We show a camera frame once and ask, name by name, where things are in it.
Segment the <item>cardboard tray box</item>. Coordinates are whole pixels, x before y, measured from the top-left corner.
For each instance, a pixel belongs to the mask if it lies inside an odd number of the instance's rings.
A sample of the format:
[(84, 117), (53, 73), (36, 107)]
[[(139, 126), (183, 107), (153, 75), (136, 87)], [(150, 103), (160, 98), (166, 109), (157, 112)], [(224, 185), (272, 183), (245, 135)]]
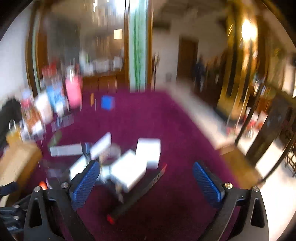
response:
[(23, 189), (42, 157), (34, 142), (18, 142), (9, 146), (1, 157), (1, 185), (16, 182)]

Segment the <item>black leather sofa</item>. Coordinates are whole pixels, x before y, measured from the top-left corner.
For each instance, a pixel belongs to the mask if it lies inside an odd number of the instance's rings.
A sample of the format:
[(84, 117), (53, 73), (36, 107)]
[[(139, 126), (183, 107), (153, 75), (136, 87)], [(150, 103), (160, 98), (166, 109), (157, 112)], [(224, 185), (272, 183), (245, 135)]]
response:
[(21, 114), (21, 104), (15, 98), (8, 99), (6, 103), (2, 106), (0, 114), (0, 146), (1, 151), (7, 145), (6, 134), (9, 131), (10, 121), (15, 121), (16, 123), (22, 120)]

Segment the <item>pink sleeved mug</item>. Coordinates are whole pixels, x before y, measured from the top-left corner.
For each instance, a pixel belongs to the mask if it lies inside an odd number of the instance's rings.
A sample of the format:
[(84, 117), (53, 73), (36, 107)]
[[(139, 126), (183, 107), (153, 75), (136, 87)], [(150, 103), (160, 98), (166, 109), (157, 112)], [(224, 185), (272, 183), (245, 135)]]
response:
[(65, 86), (70, 108), (75, 109), (81, 107), (82, 77), (76, 73), (74, 65), (67, 67)]

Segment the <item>white power adapter with prongs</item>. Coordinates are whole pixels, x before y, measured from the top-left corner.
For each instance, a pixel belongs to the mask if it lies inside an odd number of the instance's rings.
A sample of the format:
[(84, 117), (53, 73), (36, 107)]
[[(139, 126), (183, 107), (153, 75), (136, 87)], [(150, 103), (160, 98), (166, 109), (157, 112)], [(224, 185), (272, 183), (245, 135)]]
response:
[(161, 140), (159, 138), (139, 138), (135, 151), (136, 157), (144, 161), (149, 169), (157, 169), (161, 155)]

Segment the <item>white marker pen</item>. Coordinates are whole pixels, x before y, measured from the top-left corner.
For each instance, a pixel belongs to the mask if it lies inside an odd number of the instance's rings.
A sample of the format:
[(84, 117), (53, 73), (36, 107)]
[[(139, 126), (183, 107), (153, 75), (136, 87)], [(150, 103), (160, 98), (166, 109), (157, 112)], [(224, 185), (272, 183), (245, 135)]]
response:
[(81, 144), (52, 146), (49, 151), (52, 157), (79, 156), (83, 154)]

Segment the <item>blue battery pack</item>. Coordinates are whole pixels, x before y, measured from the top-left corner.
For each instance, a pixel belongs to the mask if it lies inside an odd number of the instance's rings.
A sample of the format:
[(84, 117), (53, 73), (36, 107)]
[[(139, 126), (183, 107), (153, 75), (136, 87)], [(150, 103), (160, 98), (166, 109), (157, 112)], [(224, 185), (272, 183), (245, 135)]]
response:
[(101, 108), (105, 110), (112, 110), (115, 108), (115, 99), (113, 96), (103, 95), (101, 97)]

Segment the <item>bamboo painted pillar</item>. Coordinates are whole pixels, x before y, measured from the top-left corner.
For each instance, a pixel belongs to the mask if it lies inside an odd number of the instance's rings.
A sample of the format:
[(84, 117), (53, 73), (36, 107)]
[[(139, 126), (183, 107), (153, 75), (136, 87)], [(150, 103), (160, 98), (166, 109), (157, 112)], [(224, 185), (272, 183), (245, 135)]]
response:
[(148, 1), (129, 2), (129, 86), (133, 92), (145, 90), (147, 83)]

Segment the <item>black knife red tip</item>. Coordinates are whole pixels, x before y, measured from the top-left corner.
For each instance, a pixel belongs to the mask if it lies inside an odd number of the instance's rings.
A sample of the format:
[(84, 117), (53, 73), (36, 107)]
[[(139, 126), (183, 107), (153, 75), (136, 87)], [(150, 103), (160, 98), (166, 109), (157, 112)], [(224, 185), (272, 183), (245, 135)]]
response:
[(118, 184), (108, 180), (104, 185), (116, 198), (117, 204), (112, 206), (107, 214), (107, 221), (114, 224), (115, 221), (126, 213), (134, 204), (136, 204), (165, 174), (167, 164), (155, 170), (148, 171), (140, 181), (128, 192), (125, 193), (123, 188), (119, 189)]

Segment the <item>white square charger block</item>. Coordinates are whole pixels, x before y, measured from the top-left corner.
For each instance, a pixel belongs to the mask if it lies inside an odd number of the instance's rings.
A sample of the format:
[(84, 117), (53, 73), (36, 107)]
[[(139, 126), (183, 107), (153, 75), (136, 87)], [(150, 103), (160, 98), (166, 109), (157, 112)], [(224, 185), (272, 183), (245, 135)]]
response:
[(146, 170), (147, 163), (140, 160), (133, 150), (128, 150), (110, 166), (110, 179), (128, 193), (145, 175)]

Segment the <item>black electrical tape roll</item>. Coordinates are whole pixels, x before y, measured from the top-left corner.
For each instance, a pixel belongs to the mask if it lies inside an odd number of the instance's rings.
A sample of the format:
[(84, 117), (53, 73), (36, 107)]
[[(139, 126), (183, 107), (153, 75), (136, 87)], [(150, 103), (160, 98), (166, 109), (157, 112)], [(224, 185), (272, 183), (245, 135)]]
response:
[(121, 156), (121, 148), (117, 144), (111, 144), (99, 155), (98, 160), (102, 166), (109, 166)]

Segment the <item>blue label plastic jar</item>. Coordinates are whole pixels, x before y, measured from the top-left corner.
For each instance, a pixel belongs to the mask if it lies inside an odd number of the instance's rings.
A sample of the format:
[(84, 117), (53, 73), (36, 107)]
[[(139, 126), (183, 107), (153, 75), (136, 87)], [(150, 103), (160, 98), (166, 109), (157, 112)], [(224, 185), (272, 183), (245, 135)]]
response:
[(53, 111), (57, 114), (57, 116), (62, 116), (66, 107), (63, 85), (57, 83), (47, 86), (46, 92)]

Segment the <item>purple velvet tablecloth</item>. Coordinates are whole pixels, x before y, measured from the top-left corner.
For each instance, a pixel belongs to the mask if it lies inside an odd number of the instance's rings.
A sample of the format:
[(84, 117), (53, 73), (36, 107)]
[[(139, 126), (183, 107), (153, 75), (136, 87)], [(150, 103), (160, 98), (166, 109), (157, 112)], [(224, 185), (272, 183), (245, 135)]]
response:
[(197, 240), (215, 210), (193, 176), (202, 161), (223, 181), (234, 182), (229, 169), (192, 120), (165, 93), (117, 93), (115, 108), (86, 105), (74, 123), (62, 129), (62, 145), (96, 142), (111, 133), (123, 151), (139, 138), (161, 141), (164, 176), (115, 224), (106, 219), (115, 199), (103, 187), (92, 190), (78, 213), (96, 240)]

